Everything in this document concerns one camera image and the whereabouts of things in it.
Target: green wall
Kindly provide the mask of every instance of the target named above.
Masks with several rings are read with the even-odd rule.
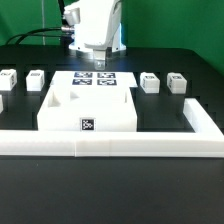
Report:
[[[41,28],[42,2],[45,27],[60,26],[57,0],[0,0],[0,44]],[[192,49],[224,74],[223,9],[224,0],[123,0],[124,42],[129,47]],[[24,43],[43,40],[28,38]],[[59,40],[46,38],[46,44]]]

